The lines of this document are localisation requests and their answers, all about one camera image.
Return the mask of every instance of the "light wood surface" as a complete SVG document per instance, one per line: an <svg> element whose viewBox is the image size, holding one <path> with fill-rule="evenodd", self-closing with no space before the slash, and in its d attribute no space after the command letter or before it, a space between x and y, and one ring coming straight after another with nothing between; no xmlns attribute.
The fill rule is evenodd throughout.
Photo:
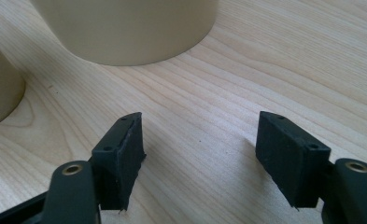
<svg viewBox="0 0 367 224"><path fill-rule="evenodd" d="M261 110L367 161L367 0L220 1L193 49L144 66L89 63L25 0L0 0L0 50L27 82L0 123L0 212L87 160L116 119L143 112L145 151L127 212L105 223L321 223L255 158Z"/></svg>

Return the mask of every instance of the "screw hole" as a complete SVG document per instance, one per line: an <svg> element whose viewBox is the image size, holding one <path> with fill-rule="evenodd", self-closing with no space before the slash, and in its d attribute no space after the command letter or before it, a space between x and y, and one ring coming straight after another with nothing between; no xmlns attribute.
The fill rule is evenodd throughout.
<svg viewBox="0 0 367 224"><path fill-rule="evenodd" d="M358 173L367 173L367 166L360 164L358 162L349 161L346 163L346 167Z"/></svg>
<svg viewBox="0 0 367 224"><path fill-rule="evenodd" d="M70 165L62 170L63 175L75 175L79 173L83 167L79 164Z"/></svg>
<svg viewBox="0 0 367 224"><path fill-rule="evenodd" d="M314 148L314 149L317 149L317 148L319 148L319 146L318 145L316 145L316 144L310 144L310 145L308 145L309 147L311 147L311 148Z"/></svg>

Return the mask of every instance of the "wooden table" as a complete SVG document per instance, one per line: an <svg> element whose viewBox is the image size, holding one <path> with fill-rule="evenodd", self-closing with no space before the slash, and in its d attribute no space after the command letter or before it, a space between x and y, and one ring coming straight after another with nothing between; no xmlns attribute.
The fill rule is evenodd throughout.
<svg viewBox="0 0 367 224"><path fill-rule="evenodd" d="M367 0L220 1L199 45L133 67L74 56L28 1L0 0L0 50L27 82L0 123L0 212L136 111L148 157L128 211L104 223L321 223L321 203L290 208L256 160L261 110L331 147L331 161L367 161Z"/></svg>

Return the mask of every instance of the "table surface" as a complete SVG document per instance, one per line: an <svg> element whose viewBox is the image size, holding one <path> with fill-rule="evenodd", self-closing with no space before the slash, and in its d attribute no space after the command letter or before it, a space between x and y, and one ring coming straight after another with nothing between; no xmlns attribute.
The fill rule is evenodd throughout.
<svg viewBox="0 0 367 224"><path fill-rule="evenodd" d="M128 211L104 223L321 223L321 202L289 207L256 160L262 110L331 147L331 161L367 161L367 0L220 1L200 44L131 67L74 56L27 0L0 0L0 50L27 83L0 123L0 212L137 111L148 157Z"/></svg>

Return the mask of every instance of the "wood grain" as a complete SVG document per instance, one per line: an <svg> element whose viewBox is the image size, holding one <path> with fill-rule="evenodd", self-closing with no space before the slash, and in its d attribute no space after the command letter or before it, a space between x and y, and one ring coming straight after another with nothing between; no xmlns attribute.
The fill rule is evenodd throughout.
<svg viewBox="0 0 367 224"><path fill-rule="evenodd" d="M0 0L0 50L27 82L0 123L0 212L136 111L148 157L128 211L105 223L321 223L321 203L290 208L257 162L261 110L309 131L332 161L367 161L367 0L220 1L199 45L134 67L81 60L28 1Z"/></svg>

